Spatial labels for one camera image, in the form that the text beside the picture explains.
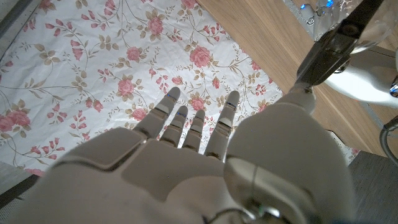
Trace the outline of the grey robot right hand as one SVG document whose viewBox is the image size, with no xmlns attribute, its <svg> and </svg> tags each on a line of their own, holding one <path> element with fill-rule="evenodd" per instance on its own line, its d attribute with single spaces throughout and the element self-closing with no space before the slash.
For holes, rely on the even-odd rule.
<svg viewBox="0 0 398 224">
<path fill-rule="evenodd" d="M 276 103 L 233 118 L 224 105 L 203 154 L 205 114 L 187 134 L 172 88 L 134 129 L 116 128 L 61 157 L 10 223 L 349 223 L 352 180 L 333 138 L 312 117 L 315 95 L 296 84 Z"/>
</svg>

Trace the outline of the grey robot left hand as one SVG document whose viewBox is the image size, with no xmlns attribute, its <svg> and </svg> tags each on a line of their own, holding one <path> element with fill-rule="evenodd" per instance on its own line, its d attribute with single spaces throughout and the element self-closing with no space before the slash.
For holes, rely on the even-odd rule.
<svg viewBox="0 0 398 224">
<path fill-rule="evenodd" d="M 300 13 L 315 42 L 297 82 L 326 83 L 352 99 L 397 107 L 397 51 L 378 46 L 397 27 L 397 1 L 319 1 Z"/>
</svg>

